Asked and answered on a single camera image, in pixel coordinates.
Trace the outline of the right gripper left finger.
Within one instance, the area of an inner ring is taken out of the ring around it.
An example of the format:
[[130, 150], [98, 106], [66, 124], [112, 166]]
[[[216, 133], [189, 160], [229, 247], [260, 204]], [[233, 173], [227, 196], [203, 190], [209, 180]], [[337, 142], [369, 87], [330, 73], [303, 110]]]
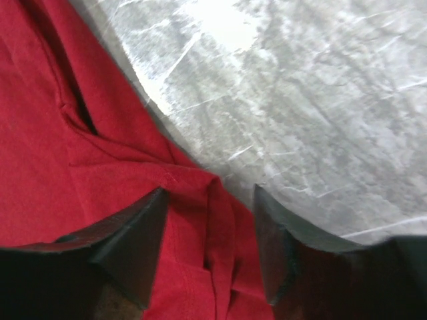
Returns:
[[1, 248], [2, 319], [99, 319], [114, 297], [147, 309], [168, 194], [158, 188], [52, 243]]

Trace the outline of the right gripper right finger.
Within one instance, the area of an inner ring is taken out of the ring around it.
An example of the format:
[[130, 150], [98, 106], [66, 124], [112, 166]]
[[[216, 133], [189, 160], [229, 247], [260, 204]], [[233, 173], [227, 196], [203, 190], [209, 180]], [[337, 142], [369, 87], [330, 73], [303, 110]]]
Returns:
[[260, 186], [254, 217], [275, 319], [425, 319], [426, 238], [361, 245], [296, 215]]

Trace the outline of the red t shirt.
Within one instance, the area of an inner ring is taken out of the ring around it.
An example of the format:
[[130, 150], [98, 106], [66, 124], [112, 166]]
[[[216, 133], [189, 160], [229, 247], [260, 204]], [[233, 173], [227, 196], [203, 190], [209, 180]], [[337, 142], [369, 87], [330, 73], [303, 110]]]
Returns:
[[1, 244], [169, 192], [145, 319], [271, 319], [252, 214], [156, 127], [67, 1], [1, 2]]

